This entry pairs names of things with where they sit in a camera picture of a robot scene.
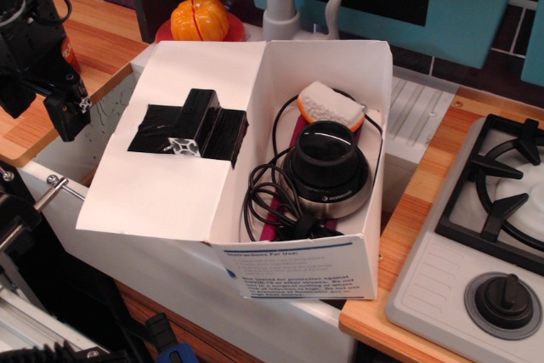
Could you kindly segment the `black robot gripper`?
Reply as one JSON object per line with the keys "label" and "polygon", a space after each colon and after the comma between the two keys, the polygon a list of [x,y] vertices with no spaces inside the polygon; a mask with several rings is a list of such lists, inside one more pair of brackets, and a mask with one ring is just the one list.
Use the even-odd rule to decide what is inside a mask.
{"label": "black robot gripper", "polygon": [[80,74],[62,56],[70,0],[1,0],[1,107],[13,118],[37,95],[64,142],[91,122]]}

